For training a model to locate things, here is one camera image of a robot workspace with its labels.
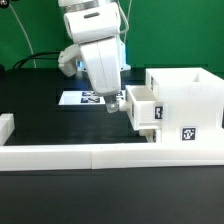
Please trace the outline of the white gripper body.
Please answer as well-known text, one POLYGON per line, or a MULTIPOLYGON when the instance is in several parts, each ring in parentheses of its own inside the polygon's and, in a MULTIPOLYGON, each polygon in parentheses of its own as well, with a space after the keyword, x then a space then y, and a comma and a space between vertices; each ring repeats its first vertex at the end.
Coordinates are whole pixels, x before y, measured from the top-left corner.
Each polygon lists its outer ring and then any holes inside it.
POLYGON ((80 46, 93 90, 99 96, 117 94, 121 89, 117 38, 107 38, 80 46))

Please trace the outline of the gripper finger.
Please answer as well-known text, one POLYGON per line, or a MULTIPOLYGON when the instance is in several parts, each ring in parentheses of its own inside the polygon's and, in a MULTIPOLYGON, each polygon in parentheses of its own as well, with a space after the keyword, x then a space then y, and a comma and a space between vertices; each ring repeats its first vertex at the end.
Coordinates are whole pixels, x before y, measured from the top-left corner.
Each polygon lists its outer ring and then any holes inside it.
POLYGON ((119 104, 115 95, 106 96, 104 98, 107 111, 109 113, 117 112, 119 109, 119 104))

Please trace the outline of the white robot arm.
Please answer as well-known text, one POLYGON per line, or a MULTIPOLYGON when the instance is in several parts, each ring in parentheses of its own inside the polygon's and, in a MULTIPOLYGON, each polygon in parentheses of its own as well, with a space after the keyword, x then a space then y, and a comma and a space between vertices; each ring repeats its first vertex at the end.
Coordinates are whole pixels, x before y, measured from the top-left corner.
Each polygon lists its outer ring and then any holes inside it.
POLYGON ((126 16, 116 0, 58 0, 65 10, 63 18, 73 44, 60 52, 58 64, 68 77, 78 71, 78 62, 91 86, 103 97, 109 113, 119 110, 116 95, 121 91, 121 71, 125 69, 125 44, 121 41, 121 19, 126 16))

